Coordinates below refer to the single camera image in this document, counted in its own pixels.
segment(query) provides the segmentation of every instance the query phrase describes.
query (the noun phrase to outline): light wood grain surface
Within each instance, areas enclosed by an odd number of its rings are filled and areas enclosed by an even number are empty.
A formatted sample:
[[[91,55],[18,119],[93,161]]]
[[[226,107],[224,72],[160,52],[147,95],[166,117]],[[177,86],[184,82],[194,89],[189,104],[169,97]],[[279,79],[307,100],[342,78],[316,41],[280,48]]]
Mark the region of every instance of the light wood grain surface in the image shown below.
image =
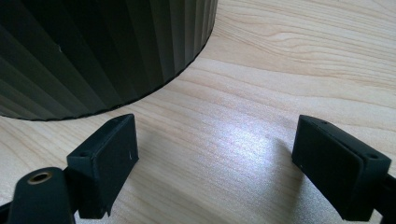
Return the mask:
[[[393,0],[219,0],[204,51],[145,99],[86,119],[0,118],[0,203],[23,175],[64,168],[107,120],[134,113],[140,161],[111,217],[78,223],[342,223],[291,162],[298,116],[395,161],[395,56]]]

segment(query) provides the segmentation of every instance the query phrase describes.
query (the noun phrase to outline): clamp jaw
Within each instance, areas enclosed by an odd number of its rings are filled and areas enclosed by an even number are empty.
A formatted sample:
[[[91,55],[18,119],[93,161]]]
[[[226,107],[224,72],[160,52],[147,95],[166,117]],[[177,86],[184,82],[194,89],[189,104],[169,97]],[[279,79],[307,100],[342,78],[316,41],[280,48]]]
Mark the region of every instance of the clamp jaw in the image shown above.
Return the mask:
[[[0,207],[0,223],[75,223],[110,215],[139,160],[134,115],[106,122],[67,156],[67,168],[33,171],[17,183],[14,200]]]
[[[301,115],[291,157],[342,219],[368,221],[376,209],[381,223],[396,223],[396,179],[384,154],[325,120]]]

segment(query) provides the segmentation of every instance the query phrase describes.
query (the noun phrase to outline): ribbed dark cylinder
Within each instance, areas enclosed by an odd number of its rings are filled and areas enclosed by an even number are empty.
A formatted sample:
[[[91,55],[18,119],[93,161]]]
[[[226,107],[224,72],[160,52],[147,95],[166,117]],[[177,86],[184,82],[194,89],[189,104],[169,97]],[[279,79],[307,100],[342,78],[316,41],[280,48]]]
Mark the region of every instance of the ribbed dark cylinder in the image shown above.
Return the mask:
[[[0,0],[0,115],[75,119],[159,89],[204,47],[217,0]]]

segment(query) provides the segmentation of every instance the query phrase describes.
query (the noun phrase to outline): screw hole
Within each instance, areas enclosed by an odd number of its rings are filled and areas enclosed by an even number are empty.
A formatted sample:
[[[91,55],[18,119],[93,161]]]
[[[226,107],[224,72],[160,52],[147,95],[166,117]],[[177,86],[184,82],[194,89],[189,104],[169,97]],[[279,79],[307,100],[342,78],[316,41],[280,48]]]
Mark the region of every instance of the screw hole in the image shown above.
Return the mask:
[[[27,181],[28,184],[30,185],[37,185],[46,182],[52,177],[52,174],[50,172],[43,172],[37,175],[33,175],[32,177],[29,178]]]
[[[368,154],[367,155],[370,159],[378,159],[378,156],[375,154]]]

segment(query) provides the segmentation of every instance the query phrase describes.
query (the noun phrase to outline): black plastic part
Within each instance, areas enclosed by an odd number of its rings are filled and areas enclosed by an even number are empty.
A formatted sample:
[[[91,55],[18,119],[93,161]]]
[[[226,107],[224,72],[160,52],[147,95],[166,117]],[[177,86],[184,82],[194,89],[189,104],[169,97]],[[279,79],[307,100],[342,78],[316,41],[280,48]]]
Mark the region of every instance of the black plastic part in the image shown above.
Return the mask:
[[[390,158],[329,122],[300,116],[293,162],[342,219],[368,221]]]
[[[8,212],[11,203],[5,203],[0,206],[0,223],[6,223],[8,220]]]
[[[396,179],[393,176],[388,175],[382,183],[375,200],[375,209],[384,216],[381,224],[396,223]]]
[[[110,215],[122,185],[138,161],[134,115],[105,123],[67,156],[68,178],[77,183],[82,218]]]
[[[36,170],[18,181],[8,224],[20,223],[75,223],[61,169]]]

